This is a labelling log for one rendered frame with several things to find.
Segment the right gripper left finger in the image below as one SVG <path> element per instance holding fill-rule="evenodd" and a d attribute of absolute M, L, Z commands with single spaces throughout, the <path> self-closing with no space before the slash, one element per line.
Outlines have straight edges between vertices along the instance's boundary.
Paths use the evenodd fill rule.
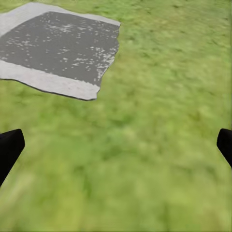
<path fill-rule="evenodd" d="M 25 147 L 21 129 L 0 134 L 0 186 Z"/>

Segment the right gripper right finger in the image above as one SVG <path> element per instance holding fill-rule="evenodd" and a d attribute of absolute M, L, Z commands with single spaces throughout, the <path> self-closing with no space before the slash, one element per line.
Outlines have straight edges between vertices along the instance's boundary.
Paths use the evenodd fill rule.
<path fill-rule="evenodd" d="M 220 129 L 217 146 L 232 167 L 232 130 Z"/>

